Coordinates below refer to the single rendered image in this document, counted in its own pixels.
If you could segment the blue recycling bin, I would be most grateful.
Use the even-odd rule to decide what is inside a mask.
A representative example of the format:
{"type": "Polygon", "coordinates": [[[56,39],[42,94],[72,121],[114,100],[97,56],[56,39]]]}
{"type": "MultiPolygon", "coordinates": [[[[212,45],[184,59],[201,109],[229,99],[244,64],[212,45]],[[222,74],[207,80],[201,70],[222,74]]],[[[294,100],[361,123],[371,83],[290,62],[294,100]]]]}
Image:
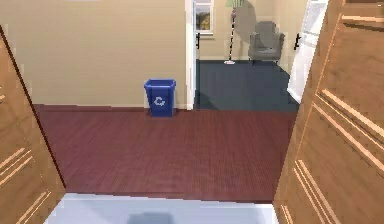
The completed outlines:
{"type": "Polygon", "coordinates": [[[174,79],[149,79],[144,84],[153,117],[172,117],[174,113],[174,79]]]}

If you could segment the white room door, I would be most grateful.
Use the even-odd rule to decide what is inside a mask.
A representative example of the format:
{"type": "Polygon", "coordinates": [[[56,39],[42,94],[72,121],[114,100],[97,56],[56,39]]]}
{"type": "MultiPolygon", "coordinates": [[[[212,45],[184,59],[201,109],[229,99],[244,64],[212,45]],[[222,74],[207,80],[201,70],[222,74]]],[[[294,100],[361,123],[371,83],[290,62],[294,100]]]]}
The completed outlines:
{"type": "Polygon", "coordinates": [[[192,109],[195,109],[196,104],[196,0],[192,0],[192,109]]]}
{"type": "Polygon", "coordinates": [[[308,0],[287,91],[300,104],[329,0],[308,0]]]}

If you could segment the white framed window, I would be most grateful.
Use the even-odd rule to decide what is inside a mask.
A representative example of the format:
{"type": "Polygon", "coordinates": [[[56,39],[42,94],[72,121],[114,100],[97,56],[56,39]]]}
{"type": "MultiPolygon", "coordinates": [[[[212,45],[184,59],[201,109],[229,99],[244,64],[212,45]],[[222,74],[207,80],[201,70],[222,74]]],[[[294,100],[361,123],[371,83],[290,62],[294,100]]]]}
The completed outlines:
{"type": "Polygon", "coordinates": [[[214,0],[196,0],[196,30],[203,34],[213,33],[214,0]]]}

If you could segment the brown wooden door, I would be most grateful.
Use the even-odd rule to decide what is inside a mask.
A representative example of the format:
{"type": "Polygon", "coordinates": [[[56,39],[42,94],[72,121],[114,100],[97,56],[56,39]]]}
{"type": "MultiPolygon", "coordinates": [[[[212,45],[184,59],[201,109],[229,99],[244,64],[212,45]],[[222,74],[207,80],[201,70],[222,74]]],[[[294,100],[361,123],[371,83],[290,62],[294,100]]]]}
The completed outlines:
{"type": "Polygon", "coordinates": [[[65,194],[0,26],[0,224],[43,224],[65,194]]]}
{"type": "Polygon", "coordinates": [[[384,224],[384,0],[328,0],[322,13],[278,224],[384,224]]]}

